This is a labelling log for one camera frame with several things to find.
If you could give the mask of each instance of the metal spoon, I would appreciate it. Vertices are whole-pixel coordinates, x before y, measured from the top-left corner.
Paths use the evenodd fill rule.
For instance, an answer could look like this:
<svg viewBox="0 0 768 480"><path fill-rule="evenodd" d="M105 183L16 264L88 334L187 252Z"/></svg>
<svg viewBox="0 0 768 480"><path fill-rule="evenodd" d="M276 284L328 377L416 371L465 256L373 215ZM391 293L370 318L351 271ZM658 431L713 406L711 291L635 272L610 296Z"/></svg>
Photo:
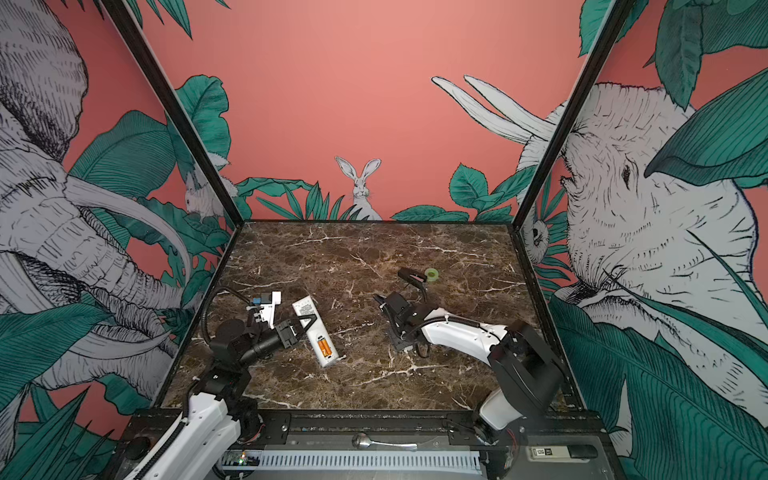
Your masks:
<svg viewBox="0 0 768 480"><path fill-rule="evenodd" d="M384 445L387 447L396 447L398 449L408 450L409 452L415 452L416 450L419 449L419 446L415 443L376 442L375 440L372 440L368 435L362 432L355 434L355 436L352 437L352 446L358 450L365 450L371 445Z"/></svg>

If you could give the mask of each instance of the brown marble surface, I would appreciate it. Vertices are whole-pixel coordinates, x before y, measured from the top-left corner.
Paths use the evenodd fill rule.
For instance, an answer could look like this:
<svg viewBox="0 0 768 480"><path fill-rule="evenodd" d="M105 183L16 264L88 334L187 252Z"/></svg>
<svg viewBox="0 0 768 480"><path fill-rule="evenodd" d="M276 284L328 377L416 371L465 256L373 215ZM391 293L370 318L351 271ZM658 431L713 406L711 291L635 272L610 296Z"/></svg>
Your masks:
<svg viewBox="0 0 768 480"><path fill-rule="evenodd" d="M249 223L220 284L246 296L280 290L277 318L312 295L342 359L321 369L306 341L250 368L246 395L267 409L474 408L497 383L484 363L433 346L429 358L398 353L374 293L416 290L397 277L401 266L439 270L430 299L448 311L486 323L516 319L536 325L517 257L505 226L403 223ZM219 295L209 330L223 319L246 318L243 303ZM192 376L210 361L195 332L164 399L180 405Z"/></svg>

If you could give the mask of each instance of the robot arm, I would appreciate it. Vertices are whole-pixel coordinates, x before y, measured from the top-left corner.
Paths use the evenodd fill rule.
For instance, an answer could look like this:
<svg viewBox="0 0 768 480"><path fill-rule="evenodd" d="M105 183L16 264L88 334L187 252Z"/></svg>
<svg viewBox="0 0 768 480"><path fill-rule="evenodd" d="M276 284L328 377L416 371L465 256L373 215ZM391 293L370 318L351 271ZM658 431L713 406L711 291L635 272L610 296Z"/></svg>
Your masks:
<svg viewBox="0 0 768 480"><path fill-rule="evenodd" d="M454 315L429 302L424 275L402 268L398 276L419 289L422 302L409 302L399 293L374 296L389 320L389 338L397 350L419 343L443 345L490 366L499 388L478 413L494 430L546 410L565 378L565 367L527 323L491 325Z"/></svg>

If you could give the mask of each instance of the green leaf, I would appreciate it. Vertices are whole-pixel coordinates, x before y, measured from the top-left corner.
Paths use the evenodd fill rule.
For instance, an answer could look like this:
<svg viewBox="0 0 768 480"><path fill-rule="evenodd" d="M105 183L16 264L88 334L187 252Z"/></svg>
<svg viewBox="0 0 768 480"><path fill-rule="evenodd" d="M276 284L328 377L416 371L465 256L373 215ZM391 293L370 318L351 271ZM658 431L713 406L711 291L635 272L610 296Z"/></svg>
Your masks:
<svg viewBox="0 0 768 480"><path fill-rule="evenodd" d="M160 15L160 9L157 8L157 3L155 3L155 0L147 0L147 3L152 8L154 14L157 15L157 17L160 19L160 23L165 25L165 22L163 22L163 17Z"/></svg>
<svg viewBox="0 0 768 480"><path fill-rule="evenodd" d="M728 15L738 15L746 12L757 0L728 0L726 2Z"/></svg>
<svg viewBox="0 0 768 480"><path fill-rule="evenodd" d="M69 467L69 474L65 477L66 480L78 480L80 477L83 476L83 474L86 472L86 468L88 468L88 464L91 462L91 460L96 456L98 450L101 448L101 446L107 441L107 437L111 435L112 432L108 432L106 435L101 437L98 442L96 442L89 450L88 452L80 459L79 462L75 463L73 466Z"/></svg>
<svg viewBox="0 0 768 480"><path fill-rule="evenodd" d="M170 14L173 20L184 29L189 38L192 38L192 29L190 28L190 18L187 15L187 7L184 0L158 0L163 5L165 11Z"/></svg>
<svg viewBox="0 0 768 480"><path fill-rule="evenodd" d="M467 222L469 221L469 214L466 212L445 212L444 214L437 214L429 219L430 222Z"/></svg>
<svg viewBox="0 0 768 480"><path fill-rule="evenodd" d="M208 270L198 270L193 273L189 283L184 287L184 293L181 294L181 305L187 305L198 292L205 292L213 276Z"/></svg>
<svg viewBox="0 0 768 480"><path fill-rule="evenodd" d="M488 195L488 181L481 171L459 164L451 177L449 192L457 205L472 208L472 202Z"/></svg>
<svg viewBox="0 0 768 480"><path fill-rule="evenodd" d="M661 332L656 334L654 343L660 346L661 348L667 350L672 355L676 356L678 359L680 359L681 362L685 362L685 360L683 360L683 357L680 355L680 352L678 352L672 345L669 344L668 341L664 339L664 337L661 335Z"/></svg>
<svg viewBox="0 0 768 480"><path fill-rule="evenodd" d="M136 22L138 22L140 27L144 26L144 21L141 18L141 10L139 10L139 4L136 0L127 0L128 6L131 7L131 11L134 13L134 17L136 17Z"/></svg>
<svg viewBox="0 0 768 480"><path fill-rule="evenodd" d="M162 315L165 317L165 323L163 323L163 327L166 329L166 331L170 330L170 332L176 336L176 338L171 341L178 344L185 336L187 336L187 332L189 331L189 327L192 324L195 311L191 308L174 308L156 310L156 313L158 316Z"/></svg>
<svg viewBox="0 0 768 480"><path fill-rule="evenodd" d="M768 174L759 177L741 177L733 179L739 188L755 188L768 184Z"/></svg>
<svg viewBox="0 0 768 480"><path fill-rule="evenodd" d="M206 151L227 158L232 140L229 125L221 117L221 114L229 110L230 103L221 80L216 77L198 75L184 82L184 85L178 88L176 93L179 95L181 105L192 120L192 125L200 135ZM179 173L181 178L186 180L187 174L194 173L194 159L173 123L171 121L167 123L173 127L169 128L168 131L176 151Z"/></svg>
<svg viewBox="0 0 768 480"><path fill-rule="evenodd" d="M552 225L553 227L556 225L563 225L566 228L568 227L568 212L560 212L557 215L554 215L552 218L549 218L547 220L544 220L544 223L547 225Z"/></svg>
<svg viewBox="0 0 768 480"><path fill-rule="evenodd" d="M522 192L524 188L530 185L533 176L536 173L536 168L535 165L523 168L522 170L515 172L515 174L511 175L507 180L501 182L498 187L494 188L492 192L493 194L504 192L504 196L499 200L498 204L501 205L512 197L515 197Z"/></svg>
<svg viewBox="0 0 768 480"><path fill-rule="evenodd" d="M714 5L720 0L672 0L672 8L681 8L685 5Z"/></svg>
<svg viewBox="0 0 768 480"><path fill-rule="evenodd" d="M61 473L64 471L64 469L67 466L67 461L72 458L74 451L77 449L78 444L85 436L86 431L88 430L88 427L91 426L91 423L88 422L88 424L85 426L84 429L77 429L77 425L73 425L70 427L70 431L73 429L79 430L79 433L75 437L75 439L69 443L69 445L66 445L62 451L60 451L56 455L56 459L53 462L53 465L51 465L50 469L46 472L41 472L42 474L45 474L46 478L60 478ZM33 472L27 472L28 477L35 478L35 473Z"/></svg>
<svg viewBox="0 0 768 480"><path fill-rule="evenodd" d="M768 386L768 346L748 333L736 330L722 323L679 306L657 302L637 295L611 278L622 290L650 308L671 316L701 333L713 343L736 357L760 381Z"/></svg>
<svg viewBox="0 0 768 480"><path fill-rule="evenodd" d="M105 209L91 208L90 210L91 213L94 214L94 217L96 217L104 225L104 228L107 229L109 234L112 235L114 241L118 242L123 249L127 248L128 242L131 240L131 233L118 225L118 222L115 221L112 214Z"/></svg>
<svg viewBox="0 0 768 480"><path fill-rule="evenodd" d="M320 205L320 212L317 214L318 220L328 220L328 205L331 203L331 194L326 195L323 204Z"/></svg>
<svg viewBox="0 0 768 480"><path fill-rule="evenodd" d="M556 284L555 282L553 282L551 280L545 280L543 278L538 278L537 277L536 281L538 282L538 285L541 288L548 288L548 289L550 289L552 291L555 291L555 292L557 292L561 288L558 284Z"/></svg>
<svg viewBox="0 0 768 480"><path fill-rule="evenodd" d="M653 172L693 185L768 174L768 69L693 114L648 164L645 177Z"/></svg>
<svg viewBox="0 0 768 480"><path fill-rule="evenodd" d="M186 211L176 207L170 202L163 204L156 198L152 198L151 200L139 198L136 201L156 213L160 218L171 225L179 234L179 237L181 237L181 240L184 242L190 255L197 255L201 252L213 253L215 255L219 254L215 248L206 245L207 235L204 233L206 227L200 221L195 222L190 218L187 218L190 214ZM147 245L159 243L161 247L163 247L163 250L165 250L165 253L175 252L176 249L164 235L161 235L157 230L144 222L121 214L113 215L118 224L127 229L132 237L141 240ZM200 216L198 215L192 218L199 219Z"/></svg>
<svg viewBox="0 0 768 480"><path fill-rule="evenodd" d="M499 200L501 200L504 195L504 192L496 192L495 194L478 197L474 202L472 202L472 208L480 213L486 211L489 208L497 207L502 203Z"/></svg>
<svg viewBox="0 0 768 480"><path fill-rule="evenodd" d="M672 101L687 108L701 70L702 7L672 8L664 13L656 37L656 71Z"/></svg>
<svg viewBox="0 0 768 480"><path fill-rule="evenodd" d="M237 207L237 211L240 212L240 216L243 218L243 220L250 220L251 215L253 215L253 212L248 206L248 201L246 200L246 198L232 197L232 201L234 201L235 207Z"/></svg>
<svg viewBox="0 0 768 480"><path fill-rule="evenodd" d="M587 407L601 414L606 429L616 425L626 381L632 455L643 477L720 480L766 471L763 427L674 355L634 329L592 323L556 296L549 309Z"/></svg>
<svg viewBox="0 0 768 480"><path fill-rule="evenodd" d="M611 6L611 0L584 0L579 18L579 36L581 37L581 53L586 55L592 49L592 44L598 36L603 17Z"/></svg>
<svg viewBox="0 0 768 480"><path fill-rule="evenodd" d="M497 208L495 210L488 210L475 217L475 222L501 222L511 223L515 218L510 214L512 207Z"/></svg>
<svg viewBox="0 0 768 480"><path fill-rule="evenodd" d="M558 270L556 268L541 268L540 266L534 266L533 270L535 270L536 273L541 278L548 278L550 280L557 279L557 278L563 279L563 280L569 280L570 279L570 277L568 275L566 275L561 270Z"/></svg>
<svg viewBox="0 0 768 480"><path fill-rule="evenodd" d="M172 252L169 251L168 266L170 267L170 271L173 274L173 277L179 283L179 285L184 286L184 284L187 282L187 276L185 275L185 272L184 272L184 262L181 259L181 255L179 255L175 251L172 251Z"/></svg>
<svg viewBox="0 0 768 480"><path fill-rule="evenodd" d="M552 245L547 249L547 255L557 255L558 253L567 253L567 245Z"/></svg>
<svg viewBox="0 0 768 480"><path fill-rule="evenodd" d="M247 178L235 185L235 187L237 187L237 195L239 197L247 197L254 190L258 190L270 197L282 197L286 193L286 188L290 190L297 188L303 188L304 190L312 189L312 185L309 185L304 180L278 180L276 178L255 177Z"/></svg>
<svg viewBox="0 0 768 480"><path fill-rule="evenodd" d="M123 377L110 373L97 380L104 385L104 400L113 404L120 415L133 415L136 410L147 409L151 401L139 394Z"/></svg>
<svg viewBox="0 0 768 480"><path fill-rule="evenodd" d="M299 205L299 201L296 199L296 195L294 195L291 189L289 189L285 184L283 185L283 189L285 190L286 196L288 197L288 204L290 205L290 209L293 210L298 218L304 220L304 213L301 211L301 205Z"/></svg>
<svg viewBox="0 0 768 480"><path fill-rule="evenodd" d="M560 190L555 194L555 196L552 198L552 202L549 203L549 206L547 206L547 210L544 211L544 213L541 215L541 218L547 218L550 215L552 215L552 212L554 212L554 209L558 207L560 204L560 201L563 199L563 194L565 194L565 190Z"/></svg>
<svg viewBox="0 0 768 480"><path fill-rule="evenodd" d="M766 307L766 304L763 303L763 301L759 298L757 298L757 295L752 291L749 285L746 284L746 282L731 268L731 266L723 260L723 258L715 253L714 250L709 248L709 246L704 243L704 240L701 240L694 232L688 230L688 233L696 239L697 242L701 243L701 246L709 250L709 252L712 254L712 257L717 260L717 262L723 266L723 268L728 272L728 275L733 279L734 282L736 282L736 285L739 286L741 291L744 293L744 296L746 296L746 299L750 301L750 305L752 308L755 309L755 312L757 312L757 315L760 317L760 319L768 326L768 307Z"/></svg>
<svg viewBox="0 0 768 480"><path fill-rule="evenodd" d="M547 176L547 180L544 182L544 190L541 191L541 209L538 211L538 218L545 218L544 211L547 210L549 202L549 187L552 184L552 176Z"/></svg>
<svg viewBox="0 0 768 480"><path fill-rule="evenodd" d="M272 210L276 214L282 215L283 217L287 218L288 220L301 220L296 215L290 213L288 210L282 208L280 205L273 204L272 202L270 202L266 198L257 197L256 200L258 200L259 203L261 203L265 207L269 208L270 210Z"/></svg>
<svg viewBox="0 0 768 480"><path fill-rule="evenodd" d="M175 166L165 125L129 111L88 145L69 174L125 197L144 198L165 183Z"/></svg>
<svg viewBox="0 0 768 480"><path fill-rule="evenodd" d="M343 200L344 196L342 195L339 197L339 199L333 204L333 208L331 209L330 219L336 220L339 218L339 208L341 208L341 200Z"/></svg>
<svg viewBox="0 0 768 480"><path fill-rule="evenodd" d="M557 243L561 240L565 240L565 238L568 237L568 230L557 230L557 231L550 231L549 232L549 243Z"/></svg>
<svg viewBox="0 0 768 480"><path fill-rule="evenodd" d="M224 230L219 230L213 232L207 239L205 239L205 246L211 248L223 247L224 245L227 245L228 241L230 241L230 235Z"/></svg>
<svg viewBox="0 0 768 480"><path fill-rule="evenodd" d="M624 22L624 26L621 27L621 30L619 31L619 36L616 37L616 41L621 40L624 38L624 36L627 34L630 28L632 28L632 25L637 21L637 19L642 15L643 10L645 10L645 7L648 6L648 0L635 0L634 5L632 5L632 11L629 12L629 16L627 17L627 21Z"/></svg>
<svg viewBox="0 0 768 480"><path fill-rule="evenodd" d="M323 192L320 190L320 182L316 182L310 192L306 195L306 202L304 211L306 212L306 219L310 219L310 214L315 220L318 220L317 214L320 212L320 207L323 205Z"/></svg>
<svg viewBox="0 0 768 480"><path fill-rule="evenodd" d="M0 480L45 478L45 473L54 460L57 460L58 451L74 424L86 393L87 390L72 399L32 434L5 464L5 468L0 472Z"/></svg>
<svg viewBox="0 0 768 480"><path fill-rule="evenodd" d="M362 210L362 208L358 208L357 210L354 210L352 212L352 215L349 215L349 219L352 220L352 221L357 220L357 216L360 214L361 210Z"/></svg>
<svg viewBox="0 0 768 480"><path fill-rule="evenodd" d="M704 53L717 53L736 45L768 47L768 2L757 2L738 15L728 13L728 3L723 0L703 10Z"/></svg>
<svg viewBox="0 0 768 480"><path fill-rule="evenodd" d="M435 207L434 205L417 205L399 211L392 215L392 219L399 222L426 222L435 215L444 213L445 208Z"/></svg>
<svg viewBox="0 0 768 480"><path fill-rule="evenodd" d="M174 278L174 276L173 276L173 275L171 275L171 274L169 274L168 272L163 272L163 274L162 274L162 275L161 275L161 277L160 277L160 281L161 281L162 283L165 283L166 285L174 286L174 287L176 287L176 288L178 288L179 286L181 286L181 285L179 285L179 283L176 281L176 279Z"/></svg>
<svg viewBox="0 0 768 480"><path fill-rule="evenodd" d="M565 262L561 262L560 260L554 258L554 257L544 257L544 259L541 261L542 265L547 266L559 266L560 268L565 268L569 272L571 271L571 266L568 265Z"/></svg>
<svg viewBox="0 0 768 480"><path fill-rule="evenodd" d="M29 387L29 392L32 396L32 405L35 407L35 415L38 416L40 423L47 422L58 412L58 408L53 403L53 400L51 400L48 390L33 383Z"/></svg>
<svg viewBox="0 0 768 480"><path fill-rule="evenodd" d="M24 385L50 368L94 324L111 316L97 306L83 303L40 313L0 315L0 409Z"/></svg>

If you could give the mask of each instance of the battery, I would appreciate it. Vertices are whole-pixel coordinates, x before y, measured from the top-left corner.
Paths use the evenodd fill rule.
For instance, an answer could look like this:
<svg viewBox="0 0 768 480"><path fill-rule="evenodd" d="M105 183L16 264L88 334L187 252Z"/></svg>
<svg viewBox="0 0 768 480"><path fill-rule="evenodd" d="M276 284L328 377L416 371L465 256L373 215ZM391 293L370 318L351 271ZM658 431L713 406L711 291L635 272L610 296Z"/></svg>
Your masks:
<svg viewBox="0 0 768 480"><path fill-rule="evenodd" d="M311 314L317 316L315 323L306 331L306 338L312 344L312 350L314 350L320 366L325 368L338 360L339 353L336 351L336 347L333 346L333 341L331 341L331 337L328 335L323 319L320 318L320 314L317 312L312 297L305 296L298 302L295 302L293 304L293 311L299 316ZM303 319L301 324L307 326L311 321L310 319Z"/></svg>

